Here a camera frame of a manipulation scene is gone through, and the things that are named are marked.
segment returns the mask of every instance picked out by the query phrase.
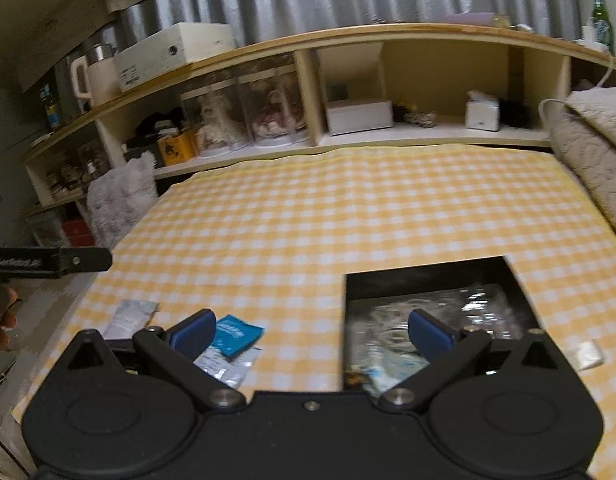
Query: clear plastic container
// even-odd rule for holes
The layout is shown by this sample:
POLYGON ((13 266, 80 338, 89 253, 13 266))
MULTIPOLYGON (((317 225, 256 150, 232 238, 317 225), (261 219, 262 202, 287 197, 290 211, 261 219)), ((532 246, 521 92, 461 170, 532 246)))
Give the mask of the clear plastic container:
POLYGON ((223 155, 250 144, 237 79, 222 71, 197 81, 201 86, 180 99, 184 117, 195 132, 199 156, 223 155))
POLYGON ((292 55, 243 67, 240 93, 248 126, 259 146, 284 146, 307 139, 304 105, 292 55))

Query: blue gripper pad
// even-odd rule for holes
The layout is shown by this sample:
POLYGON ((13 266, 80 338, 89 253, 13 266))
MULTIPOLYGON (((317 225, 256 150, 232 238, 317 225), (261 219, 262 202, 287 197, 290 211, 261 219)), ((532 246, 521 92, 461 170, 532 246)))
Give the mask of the blue gripper pad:
POLYGON ((408 316, 408 337, 419 354, 432 362, 453 349, 457 332, 416 308, 408 316))
POLYGON ((194 361, 213 342, 215 330, 216 317, 212 310, 205 308, 169 328, 166 333, 170 348, 194 361))

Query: metal screw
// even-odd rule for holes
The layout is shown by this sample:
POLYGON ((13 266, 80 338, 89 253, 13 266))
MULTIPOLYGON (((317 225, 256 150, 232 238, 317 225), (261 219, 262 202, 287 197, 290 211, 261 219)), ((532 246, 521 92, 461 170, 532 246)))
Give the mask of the metal screw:
POLYGON ((415 394, 408 388, 393 388, 384 393, 384 399, 395 406, 403 406, 414 402, 415 394))
POLYGON ((210 394, 210 402, 220 408, 230 408, 241 400, 239 392, 232 388, 222 388, 210 394))
POLYGON ((321 407, 320 403, 318 403, 316 400, 306 400, 303 406, 309 412, 316 412, 321 407))

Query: wooden shelf edge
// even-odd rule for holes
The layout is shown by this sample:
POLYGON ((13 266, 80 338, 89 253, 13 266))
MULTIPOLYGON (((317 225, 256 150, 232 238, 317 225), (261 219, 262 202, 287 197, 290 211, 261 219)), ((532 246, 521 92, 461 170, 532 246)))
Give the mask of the wooden shelf edge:
POLYGON ((86 198, 86 194, 83 192, 83 189, 76 189, 69 192, 68 195, 59 200, 53 200, 50 204, 40 204, 29 207, 28 209, 24 209, 24 211, 22 211, 22 215, 24 215, 25 217, 34 216, 39 213, 43 213, 44 211, 48 211, 49 209, 54 209, 55 207, 65 205, 70 202, 75 202, 76 200, 81 200, 83 198, 86 198))
POLYGON ((575 43, 556 40, 555 38, 540 36, 538 34, 529 34, 527 32, 496 27, 478 27, 474 25, 456 25, 451 23, 386 23, 381 25, 359 25, 356 27, 331 28, 314 32, 305 32, 295 36, 263 41, 261 43, 224 52, 223 54, 218 54, 217 56, 209 57, 202 61, 190 63, 147 81, 125 92, 112 101, 94 108, 72 123, 64 126, 49 139, 28 150, 23 156, 22 162, 24 164, 30 162, 76 130, 83 128, 107 113, 113 112, 114 110, 133 103, 154 92, 169 88, 170 86, 199 75, 213 72, 214 70, 222 70, 245 61, 273 56, 275 54, 294 52, 295 50, 333 46, 336 44, 411 40, 417 38, 424 40, 490 41, 511 46, 537 48, 564 56, 577 57, 604 66, 607 66, 610 62, 610 58, 607 55, 575 43))
POLYGON ((548 135, 542 130, 504 127, 498 132, 480 132, 479 130, 468 130, 456 121, 440 124, 435 128, 418 128, 408 124, 396 124, 393 128, 381 130, 368 130, 338 136, 326 134, 319 146, 311 146, 309 140, 275 148, 249 145, 226 155, 207 158, 198 156, 182 164, 157 168, 153 175, 156 180, 159 180, 196 173, 197 171, 224 168, 245 160, 273 159, 290 155, 317 155, 338 148, 355 146, 427 146, 453 143, 487 144, 502 147, 550 147, 548 135))

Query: red container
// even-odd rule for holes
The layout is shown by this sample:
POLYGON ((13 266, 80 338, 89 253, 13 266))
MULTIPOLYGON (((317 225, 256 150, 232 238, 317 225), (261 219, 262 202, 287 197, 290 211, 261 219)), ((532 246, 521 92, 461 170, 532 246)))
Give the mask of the red container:
POLYGON ((81 218, 64 222, 62 229, 70 241, 70 247, 88 247, 95 244, 88 224, 81 218))

